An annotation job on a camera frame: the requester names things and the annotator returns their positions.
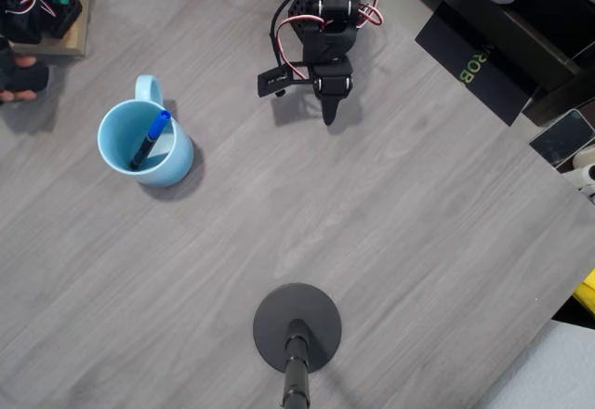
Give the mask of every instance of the black cable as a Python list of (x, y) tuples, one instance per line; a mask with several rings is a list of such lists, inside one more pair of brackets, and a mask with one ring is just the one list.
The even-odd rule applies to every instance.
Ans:
[(277, 19), (281, 15), (281, 12), (284, 8), (291, 2), (292, 0), (284, 0), (277, 10), (275, 11), (274, 15), (272, 16), (271, 20), (271, 44), (272, 44), (272, 52), (275, 54), (275, 58), (277, 58), (277, 65), (281, 66), (281, 55), (279, 54), (279, 48), (275, 45), (275, 25), (277, 24)]

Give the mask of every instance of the finger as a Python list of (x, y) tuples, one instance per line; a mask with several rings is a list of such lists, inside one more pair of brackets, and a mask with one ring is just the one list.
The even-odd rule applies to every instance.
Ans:
[(10, 102), (15, 100), (15, 95), (11, 91), (0, 91), (0, 100), (3, 102)]
[(35, 95), (32, 90), (25, 90), (25, 91), (17, 91), (14, 93), (15, 100), (31, 100), (35, 99), (37, 95)]
[(15, 61), (17, 62), (17, 65), (19, 65), (21, 68), (28, 68), (28, 67), (33, 66), (37, 62), (37, 59), (34, 58), (33, 56), (19, 56), (19, 55), (17, 55), (15, 57)]

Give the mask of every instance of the robotic arm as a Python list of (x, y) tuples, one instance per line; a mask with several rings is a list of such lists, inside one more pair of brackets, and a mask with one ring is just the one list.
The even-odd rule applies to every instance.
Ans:
[[(258, 95), (262, 98), (271, 93), (281, 97), (291, 85), (312, 85), (314, 94), (322, 103), (323, 118), (331, 125), (337, 116), (339, 102), (351, 92), (353, 69), (347, 56), (355, 44), (362, 16), (373, 10), (378, 21), (382, 17), (374, 7), (361, 9), (360, 0), (293, 0), (289, 17), (282, 20), (279, 28), (291, 23), (303, 47), (303, 61), (289, 62), (283, 53), (275, 24), (283, 8), (291, 0), (285, 0), (277, 9), (271, 24), (271, 41), (278, 67), (258, 76)], [(305, 67), (306, 77), (297, 67)]]

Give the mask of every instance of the gray wooden table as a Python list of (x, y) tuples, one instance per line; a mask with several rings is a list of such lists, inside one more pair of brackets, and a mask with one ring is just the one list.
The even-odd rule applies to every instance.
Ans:
[[(331, 128), (259, 99), (278, 4), (98, 0), (87, 57), (2, 110), (0, 407), (274, 408), (252, 319), (292, 282), (344, 324), (313, 409), (471, 407), (595, 267), (592, 206), (390, 9)], [(97, 150), (141, 73), (196, 144), (169, 190)]]

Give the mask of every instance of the blue marker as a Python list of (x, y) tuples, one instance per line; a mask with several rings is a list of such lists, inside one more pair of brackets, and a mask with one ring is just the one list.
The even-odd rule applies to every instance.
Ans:
[(151, 152), (152, 146), (155, 145), (155, 141), (159, 139), (161, 132), (164, 131), (165, 126), (171, 119), (171, 114), (167, 110), (160, 112), (155, 121), (152, 123), (147, 136), (140, 144), (140, 149), (130, 162), (130, 168), (132, 170), (138, 170), (140, 165), (145, 161), (149, 153)]

